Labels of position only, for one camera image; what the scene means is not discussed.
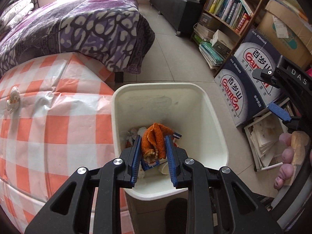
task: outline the black ottoman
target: black ottoman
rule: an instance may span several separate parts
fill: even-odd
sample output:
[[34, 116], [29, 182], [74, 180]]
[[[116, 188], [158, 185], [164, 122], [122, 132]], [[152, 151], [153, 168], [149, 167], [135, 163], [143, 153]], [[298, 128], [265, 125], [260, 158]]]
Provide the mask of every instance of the black ottoman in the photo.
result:
[[177, 30], [176, 35], [191, 34], [198, 22], [202, 5], [196, 0], [149, 0]]

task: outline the orange and white plaid fabric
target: orange and white plaid fabric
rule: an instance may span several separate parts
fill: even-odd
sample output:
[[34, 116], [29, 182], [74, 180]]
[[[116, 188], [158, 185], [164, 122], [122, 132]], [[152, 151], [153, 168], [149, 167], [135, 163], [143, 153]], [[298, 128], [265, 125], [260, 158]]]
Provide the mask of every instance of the orange and white plaid fabric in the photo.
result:
[[[110, 75], [95, 59], [65, 53], [32, 59], [1, 78], [0, 205], [20, 232], [77, 168], [115, 158], [113, 90], [104, 83]], [[13, 86], [21, 102], [10, 114]], [[123, 189], [121, 226], [134, 233]]]

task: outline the trash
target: trash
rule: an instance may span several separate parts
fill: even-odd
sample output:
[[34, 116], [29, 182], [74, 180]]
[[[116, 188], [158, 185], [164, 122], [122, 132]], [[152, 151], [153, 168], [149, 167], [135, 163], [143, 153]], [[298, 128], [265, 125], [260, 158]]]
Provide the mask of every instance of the trash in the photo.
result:
[[7, 100], [7, 110], [12, 113], [19, 107], [21, 96], [18, 88], [14, 86], [10, 92], [10, 98]]
[[[146, 127], [141, 127], [139, 129], [130, 129], [126, 137], [126, 148], [133, 146], [137, 135], [142, 137], [142, 158], [139, 168], [139, 178], [144, 177], [144, 171], [147, 171], [159, 165], [161, 168], [164, 167], [165, 163], [167, 162], [166, 147], [164, 141], [164, 137], [166, 135], [173, 136], [172, 138], [175, 146], [177, 146], [177, 139], [181, 137], [180, 134], [175, 133], [173, 130], [164, 126], [163, 124], [154, 123], [148, 129]], [[169, 174], [167, 171], [165, 171], [165, 169], [162, 171], [161, 168], [159, 168], [159, 171], [161, 173], [166, 175]]]

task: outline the purple blanket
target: purple blanket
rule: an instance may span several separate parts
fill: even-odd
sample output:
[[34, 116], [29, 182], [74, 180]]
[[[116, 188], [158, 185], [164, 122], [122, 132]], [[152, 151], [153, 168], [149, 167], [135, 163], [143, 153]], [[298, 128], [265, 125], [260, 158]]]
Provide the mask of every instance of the purple blanket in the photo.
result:
[[140, 74], [155, 34], [136, 0], [59, 0], [35, 10], [0, 42], [0, 77], [49, 54], [80, 52], [109, 71]]

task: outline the white paper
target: white paper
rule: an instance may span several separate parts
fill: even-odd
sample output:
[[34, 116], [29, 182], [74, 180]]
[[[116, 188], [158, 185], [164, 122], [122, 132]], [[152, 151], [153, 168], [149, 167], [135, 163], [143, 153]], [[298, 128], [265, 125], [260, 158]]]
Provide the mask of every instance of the white paper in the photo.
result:
[[271, 119], [264, 119], [254, 125], [260, 148], [270, 148], [276, 141], [278, 141], [278, 136], [274, 128], [275, 125]]
[[276, 35], [278, 38], [289, 38], [288, 31], [287, 31], [287, 26], [285, 23], [280, 20], [278, 17], [273, 16], [273, 21], [275, 25], [275, 30], [276, 30]]

